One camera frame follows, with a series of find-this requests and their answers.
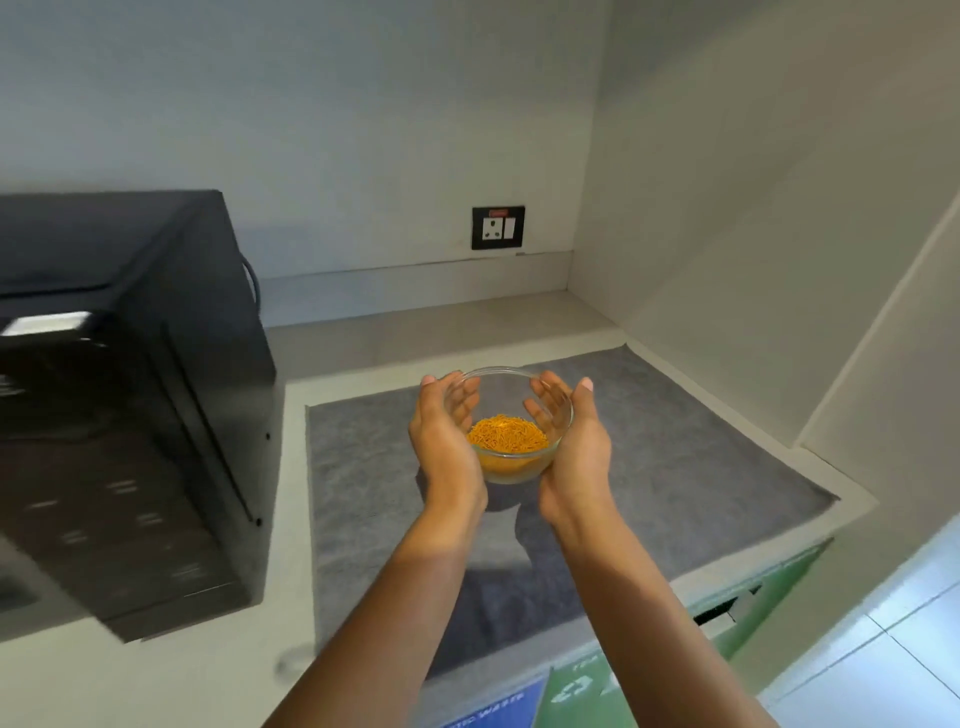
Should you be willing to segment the person's left hand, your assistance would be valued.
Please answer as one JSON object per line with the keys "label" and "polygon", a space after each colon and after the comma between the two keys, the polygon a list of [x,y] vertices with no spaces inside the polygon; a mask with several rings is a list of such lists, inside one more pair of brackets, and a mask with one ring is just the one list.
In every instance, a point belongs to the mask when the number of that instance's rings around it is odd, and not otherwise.
{"label": "person's left hand", "polygon": [[409,423],[409,436],[425,486],[428,510],[478,521],[488,494],[476,453],[461,425],[446,406],[452,386],[462,377],[453,370],[439,380],[439,412],[417,420],[417,402]]}

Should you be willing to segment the person's right hand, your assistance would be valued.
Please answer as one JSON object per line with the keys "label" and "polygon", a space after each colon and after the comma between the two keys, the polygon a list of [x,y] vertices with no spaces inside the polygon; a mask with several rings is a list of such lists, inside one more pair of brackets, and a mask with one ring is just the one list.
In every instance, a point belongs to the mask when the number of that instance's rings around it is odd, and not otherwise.
{"label": "person's right hand", "polygon": [[[569,400],[573,414],[573,389],[552,370],[531,383],[543,404],[560,396]],[[568,431],[560,438],[552,464],[541,475],[541,515],[558,533],[572,532],[598,521],[614,509],[609,485],[612,442],[595,405],[595,424]]]}

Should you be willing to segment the clear glass bowl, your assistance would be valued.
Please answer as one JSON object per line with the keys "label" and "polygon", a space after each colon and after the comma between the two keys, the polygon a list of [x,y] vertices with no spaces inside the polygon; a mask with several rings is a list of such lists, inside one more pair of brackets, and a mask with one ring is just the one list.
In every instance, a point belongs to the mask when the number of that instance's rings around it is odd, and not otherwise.
{"label": "clear glass bowl", "polygon": [[486,367],[460,374],[444,406],[472,447],[488,483],[537,479],[553,462],[569,432],[570,396],[541,372]]}

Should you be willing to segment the person's right forearm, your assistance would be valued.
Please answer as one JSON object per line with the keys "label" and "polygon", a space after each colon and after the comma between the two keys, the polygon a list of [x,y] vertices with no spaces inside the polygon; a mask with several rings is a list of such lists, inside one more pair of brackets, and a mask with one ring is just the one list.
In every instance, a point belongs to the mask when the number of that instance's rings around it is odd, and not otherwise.
{"label": "person's right forearm", "polygon": [[615,506],[578,530],[553,530],[638,725],[779,728],[702,633]]}

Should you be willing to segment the person's left forearm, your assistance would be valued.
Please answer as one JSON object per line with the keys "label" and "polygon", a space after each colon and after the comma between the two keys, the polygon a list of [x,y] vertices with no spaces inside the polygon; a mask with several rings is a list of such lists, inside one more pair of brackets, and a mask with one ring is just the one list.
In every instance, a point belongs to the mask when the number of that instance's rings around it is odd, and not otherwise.
{"label": "person's left forearm", "polygon": [[262,728],[405,728],[459,597],[485,489],[430,496]]}

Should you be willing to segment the orange fried noodle snack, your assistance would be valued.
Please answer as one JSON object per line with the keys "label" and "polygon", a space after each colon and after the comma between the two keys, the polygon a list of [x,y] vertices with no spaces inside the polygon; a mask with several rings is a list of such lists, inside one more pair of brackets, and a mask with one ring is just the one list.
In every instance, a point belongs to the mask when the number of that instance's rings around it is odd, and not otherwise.
{"label": "orange fried noodle snack", "polygon": [[489,476],[513,477],[537,465],[550,443],[533,421],[506,415],[478,420],[466,434]]}

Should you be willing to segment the grey cloth mat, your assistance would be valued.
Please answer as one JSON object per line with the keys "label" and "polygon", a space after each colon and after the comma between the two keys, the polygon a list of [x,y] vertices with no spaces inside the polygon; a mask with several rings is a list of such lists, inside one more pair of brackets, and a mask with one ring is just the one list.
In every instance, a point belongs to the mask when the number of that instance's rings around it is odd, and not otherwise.
{"label": "grey cloth mat", "polygon": [[[668,579],[813,520],[834,497],[718,417],[628,346],[538,362],[597,385],[609,485]],[[408,437],[419,387],[309,410],[317,637],[342,625],[423,509]],[[538,506],[539,478],[490,483],[450,623],[428,675],[446,674],[584,615]]]}

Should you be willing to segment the black microwave oven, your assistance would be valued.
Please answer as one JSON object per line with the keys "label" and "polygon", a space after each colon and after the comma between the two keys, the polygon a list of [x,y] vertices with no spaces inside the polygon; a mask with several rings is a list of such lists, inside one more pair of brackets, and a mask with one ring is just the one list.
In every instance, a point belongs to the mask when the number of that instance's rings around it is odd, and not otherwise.
{"label": "black microwave oven", "polygon": [[263,601],[278,372],[215,189],[0,194],[0,640]]}

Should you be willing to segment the black wall power socket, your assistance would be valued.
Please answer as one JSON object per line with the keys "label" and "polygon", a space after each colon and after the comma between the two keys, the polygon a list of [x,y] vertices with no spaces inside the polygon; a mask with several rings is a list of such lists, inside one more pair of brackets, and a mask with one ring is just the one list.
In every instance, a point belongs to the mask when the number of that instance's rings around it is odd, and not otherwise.
{"label": "black wall power socket", "polygon": [[525,214],[525,205],[474,207],[470,248],[473,251],[521,248]]}

